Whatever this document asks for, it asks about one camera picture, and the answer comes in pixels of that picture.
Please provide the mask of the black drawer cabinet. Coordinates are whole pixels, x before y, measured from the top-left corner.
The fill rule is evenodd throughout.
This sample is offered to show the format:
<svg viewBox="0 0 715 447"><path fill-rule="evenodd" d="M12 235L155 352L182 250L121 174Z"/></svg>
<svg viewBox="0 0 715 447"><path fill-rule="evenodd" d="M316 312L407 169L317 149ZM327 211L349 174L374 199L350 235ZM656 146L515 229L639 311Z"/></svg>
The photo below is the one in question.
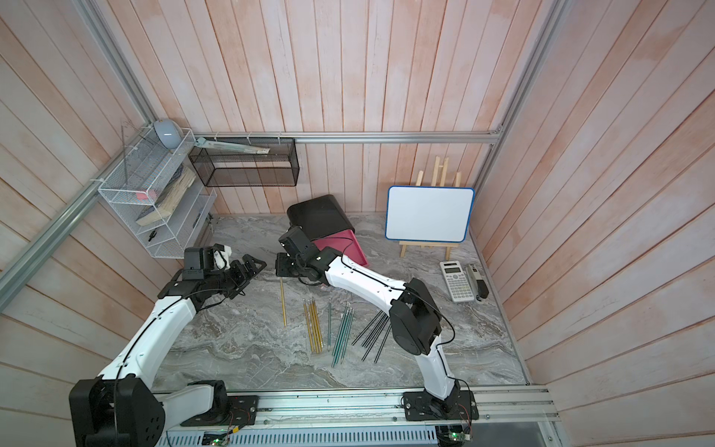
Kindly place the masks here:
<svg viewBox="0 0 715 447"><path fill-rule="evenodd" d="M290 206L287 215L310 240L321 240L346 230L355 231L334 195L315 197Z"/></svg>

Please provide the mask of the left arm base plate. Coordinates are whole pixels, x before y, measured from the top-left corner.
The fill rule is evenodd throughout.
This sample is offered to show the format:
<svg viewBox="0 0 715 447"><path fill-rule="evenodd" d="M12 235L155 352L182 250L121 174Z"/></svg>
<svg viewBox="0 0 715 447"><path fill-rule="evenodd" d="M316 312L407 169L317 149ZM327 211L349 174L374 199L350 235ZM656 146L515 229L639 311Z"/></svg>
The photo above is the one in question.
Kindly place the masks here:
<svg viewBox="0 0 715 447"><path fill-rule="evenodd" d="M219 398L210 411L195 415L180 424L181 427L238 427L253 426L256 421L259 397L238 395Z"/></svg>

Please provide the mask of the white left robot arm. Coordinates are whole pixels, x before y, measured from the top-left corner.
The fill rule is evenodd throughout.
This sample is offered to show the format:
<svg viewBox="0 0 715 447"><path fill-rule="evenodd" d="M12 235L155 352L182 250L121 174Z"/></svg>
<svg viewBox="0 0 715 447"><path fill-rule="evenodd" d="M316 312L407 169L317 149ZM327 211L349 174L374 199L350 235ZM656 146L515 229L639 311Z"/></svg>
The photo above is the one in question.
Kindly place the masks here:
<svg viewBox="0 0 715 447"><path fill-rule="evenodd" d="M251 255L232 260L228 246L189 248L184 266L158 294L155 306L126 347L93 379L69 395L79 446L155 446L165 432L199 421L231 425L225 383L199 380L167 396L152 391L158 369L184 327L210 309L209 299L243 294L266 262Z"/></svg>

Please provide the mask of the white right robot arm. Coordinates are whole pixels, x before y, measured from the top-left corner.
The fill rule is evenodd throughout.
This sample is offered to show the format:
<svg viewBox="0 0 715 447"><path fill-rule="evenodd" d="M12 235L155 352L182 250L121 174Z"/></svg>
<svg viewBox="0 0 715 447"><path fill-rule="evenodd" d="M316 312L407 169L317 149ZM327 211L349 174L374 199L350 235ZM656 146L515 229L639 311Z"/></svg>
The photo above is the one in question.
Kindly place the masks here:
<svg viewBox="0 0 715 447"><path fill-rule="evenodd" d="M279 244L299 276L351 292L389 316L393 338L415 357L426 393L443 403L456 396L460 387L443 357L446 318L423 281L391 279L335 248L320 249L297 226L284 233Z"/></svg>

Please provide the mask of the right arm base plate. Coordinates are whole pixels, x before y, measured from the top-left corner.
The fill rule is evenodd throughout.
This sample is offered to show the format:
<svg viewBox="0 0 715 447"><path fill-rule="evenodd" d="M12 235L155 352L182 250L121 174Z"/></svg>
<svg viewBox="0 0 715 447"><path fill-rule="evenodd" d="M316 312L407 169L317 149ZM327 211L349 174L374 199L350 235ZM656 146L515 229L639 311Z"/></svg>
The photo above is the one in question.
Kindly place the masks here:
<svg viewBox="0 0 715 447"><path fill-rule="evenodd" d="M452 420L474 422L480 418L474 394L463 389L453 389L445 399L429 394L426 390L404 392L401 403L408 421Z"/></svg>

